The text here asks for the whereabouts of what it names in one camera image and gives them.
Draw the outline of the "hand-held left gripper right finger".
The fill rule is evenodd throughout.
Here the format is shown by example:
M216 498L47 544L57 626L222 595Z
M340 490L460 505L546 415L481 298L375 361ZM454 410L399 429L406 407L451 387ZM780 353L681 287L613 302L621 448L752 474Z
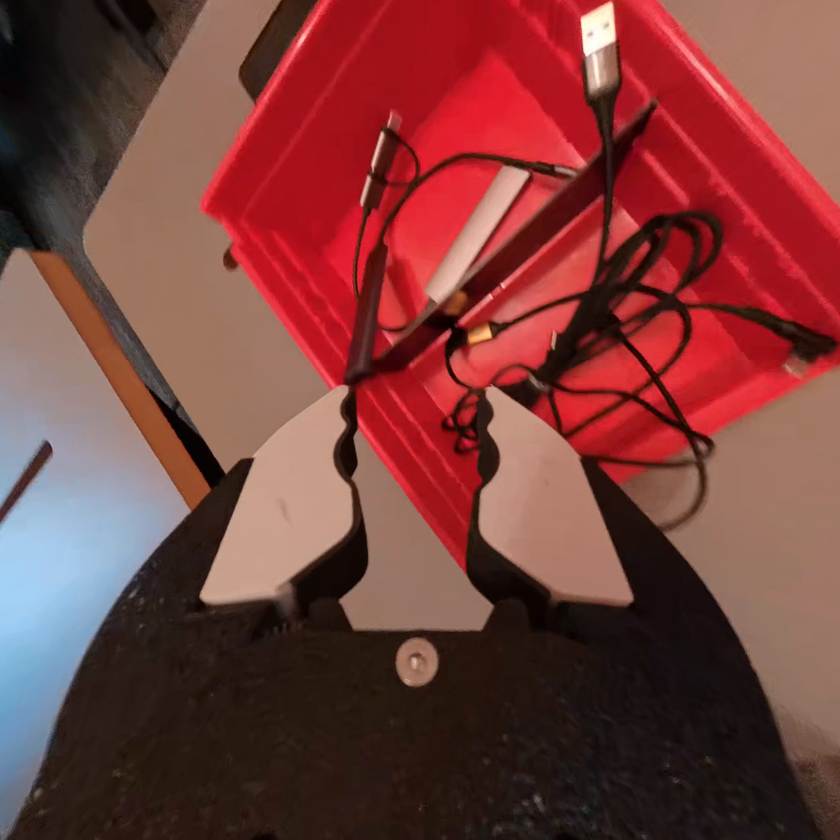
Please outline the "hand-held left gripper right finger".
M631 585L570 444L495 386L479 397L476 427L470 583L494 606L519 601L532 624L572 604L630 606Z

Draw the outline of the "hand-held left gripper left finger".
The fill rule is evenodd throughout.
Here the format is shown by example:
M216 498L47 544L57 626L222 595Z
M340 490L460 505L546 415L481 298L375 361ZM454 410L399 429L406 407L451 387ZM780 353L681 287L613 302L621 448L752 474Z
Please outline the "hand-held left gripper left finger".
M355 393L341 385L258 449L203 583L202 604L269 604L280 618L340 608L368 569L354 482L357 430Z

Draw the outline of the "dark grey USB hub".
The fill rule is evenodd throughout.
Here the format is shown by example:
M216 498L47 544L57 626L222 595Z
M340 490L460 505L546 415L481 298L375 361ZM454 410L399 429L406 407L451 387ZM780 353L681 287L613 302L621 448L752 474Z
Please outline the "dark grey USB hub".
M402 143L402 145L407 149L413 159L413 177L408 182L398 183L399 186L403 186L404 191L391 212L385 217L385 220L381 224L380 233L378 234L378 237L367 256L364 266L364 276L361 279L359 277L361 245L363 242L367 219L371 214L371 210L365 209L362 213L363 217L360 223L360 230L356 241L355 251L353 253L352 279L353 294L356 300L356 312L346 365L347 367L344 375L344 380L348 384L360 382L372 372L375 338L377 333L381 330L381 325L379 323L379 307L388 256L385 234L387 229L391 226L393 220L399 214L403 205L407 203L416 190L418 190L426 181L429 181L437 173L449 166L467 161L509 165L514 169L521 170L529 174L546 175L554 179L570 179L572 176L581 173L580 168L574 168L567 164L555 164L546 161L528 161L525 159L511 157L509 155L474 151L452 154L445 157L434 166L423 170L415 150L407 143Z

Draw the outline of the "red plastic bin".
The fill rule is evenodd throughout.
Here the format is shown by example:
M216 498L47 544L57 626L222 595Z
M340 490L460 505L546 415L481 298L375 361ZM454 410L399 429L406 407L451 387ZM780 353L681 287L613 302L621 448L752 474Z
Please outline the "red plastic bin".
M346 368L356 303L351 265L375 135L396 111L424 163L459 152L585 166L598 136L581 78L580 17L599 2L320 2L266 84L203 199L234 255L330 386ZM838 342L838 206L658 2L615 2L623 88L610 252L648 221L714 214L715 261L678 300L693 316L680 357L661 374L691 425L714 434L799 386L797 351L717 306L756 308ZM426 305L424 288L498 173L461 162L422 185L385 234L380 319ZM564 184L536 175L489 255ZM592 282L599 197L467 313L474 329L513 320ZM481 386L509 364L534 369L574 301L454 353ZM457 454L446 415L465 389L445 370L446 332L405 369L360 387L360 425L416 509L462 567L477 486L475 454ZM621 345L592 346L560 379L564 431L616 481L687 448L641 406L604 416L645 378Z

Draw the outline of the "beige desk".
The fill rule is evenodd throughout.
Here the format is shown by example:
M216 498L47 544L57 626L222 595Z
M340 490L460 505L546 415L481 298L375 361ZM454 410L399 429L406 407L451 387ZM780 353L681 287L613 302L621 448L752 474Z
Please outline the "beige desk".
M206 2L85 226L92 267L224 468L327 386L198 205L253 103L238 71L278 2ZM671 535L719 600L798 760L838 753L838 370L716 436L710 497ZM473 629L489 612L359 443L371 564L354 625Z

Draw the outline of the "white board with wooden edge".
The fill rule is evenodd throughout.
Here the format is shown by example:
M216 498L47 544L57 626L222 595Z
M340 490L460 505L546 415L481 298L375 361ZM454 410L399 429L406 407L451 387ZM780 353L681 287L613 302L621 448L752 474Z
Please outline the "white board with wooden edge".
M1 281L2 501L54 453L1 527L1 821L15 823L105 615L207 494L67 262L17 248Z

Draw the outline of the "dark thin rod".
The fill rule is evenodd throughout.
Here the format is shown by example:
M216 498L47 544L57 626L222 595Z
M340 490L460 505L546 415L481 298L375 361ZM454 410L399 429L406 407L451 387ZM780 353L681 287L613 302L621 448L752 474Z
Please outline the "dark thin rod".
M54 449L48 440L43 440L33 457L13 483L1 504L1 523L4 523L9 514L22 499L23 495L33 482L39 477L44 468L52 459Z

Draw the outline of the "silver rectangular device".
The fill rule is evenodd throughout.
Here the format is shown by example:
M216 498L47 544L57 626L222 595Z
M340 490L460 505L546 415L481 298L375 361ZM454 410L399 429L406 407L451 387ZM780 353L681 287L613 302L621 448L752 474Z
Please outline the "silver rectangular device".
M531 179L529 171L500 168L427 282L424 291L430 302L446 303L462 288L468 269Z

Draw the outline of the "black flat object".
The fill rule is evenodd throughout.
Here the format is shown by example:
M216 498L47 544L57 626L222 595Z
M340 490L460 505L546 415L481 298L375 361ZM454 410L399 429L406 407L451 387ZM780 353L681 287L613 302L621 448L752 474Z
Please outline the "black flat object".
M238 71L238 78L256 102L284 55L300 34L315 2L280 1L257 36Z

